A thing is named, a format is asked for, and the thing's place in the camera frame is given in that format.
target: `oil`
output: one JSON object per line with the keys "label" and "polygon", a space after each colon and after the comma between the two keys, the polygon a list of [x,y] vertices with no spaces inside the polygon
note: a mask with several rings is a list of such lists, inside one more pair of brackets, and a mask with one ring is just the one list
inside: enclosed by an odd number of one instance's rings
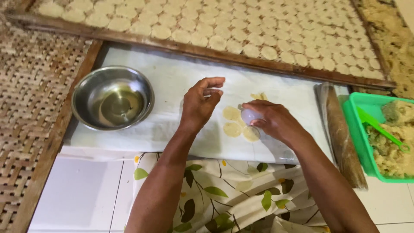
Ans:
{"label": "oil", "polygon": [[99,104],[99,121],[108,126],[122,126],[132,122],[144,108],[144,98],[139,92],[117,89]]}

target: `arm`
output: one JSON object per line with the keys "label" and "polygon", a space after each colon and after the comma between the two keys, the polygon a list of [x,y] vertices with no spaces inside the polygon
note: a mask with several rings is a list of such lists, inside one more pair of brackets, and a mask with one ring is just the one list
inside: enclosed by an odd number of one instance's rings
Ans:
{"label": "arm", "polygon": [[222,87],[224,80],[204,78],[185,94],[180,125],[138,192],[125,233],[165,233],[170,228],[180,199],[188,152],[223,94],[210,87]]}
{"label": "arm", "polygon": [[332,232],[379,233],[349,183],[283,105],[254,100],[243,104],[243,108],[261,113],[263,119],[251,124],[295,152],[309,190]]}

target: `stainless steel bowl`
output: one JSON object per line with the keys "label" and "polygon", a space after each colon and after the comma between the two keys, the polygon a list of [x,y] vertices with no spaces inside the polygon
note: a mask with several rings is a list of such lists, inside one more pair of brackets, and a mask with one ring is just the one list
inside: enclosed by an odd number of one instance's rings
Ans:
{"label": "stainless steel bowl", "polygon": [[126,129],[151,110],[154,91],[139,71],[108,66],[86,75],[72,95],[75,117],[94,130]]}

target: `person's left hand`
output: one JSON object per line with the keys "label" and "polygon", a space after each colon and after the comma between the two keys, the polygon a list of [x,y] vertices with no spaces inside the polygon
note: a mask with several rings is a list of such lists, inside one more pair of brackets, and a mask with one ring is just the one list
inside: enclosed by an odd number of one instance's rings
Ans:
{"label": "person's left hand", "polygon": [[203,78],[184,95],[183,115],[180,127],[198,133],[210,119],[223,92],[212,87],[223,87],[224,77]]}

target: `rolling pin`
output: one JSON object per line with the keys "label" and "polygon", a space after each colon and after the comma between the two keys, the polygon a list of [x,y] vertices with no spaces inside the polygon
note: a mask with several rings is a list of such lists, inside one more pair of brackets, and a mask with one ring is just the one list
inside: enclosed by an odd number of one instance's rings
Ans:
{"label": "rolling pin", "polygon": [[368,185],[334,86],[322,83],[315,89],[325,134],[339,171],[352,188],[367,190]]}

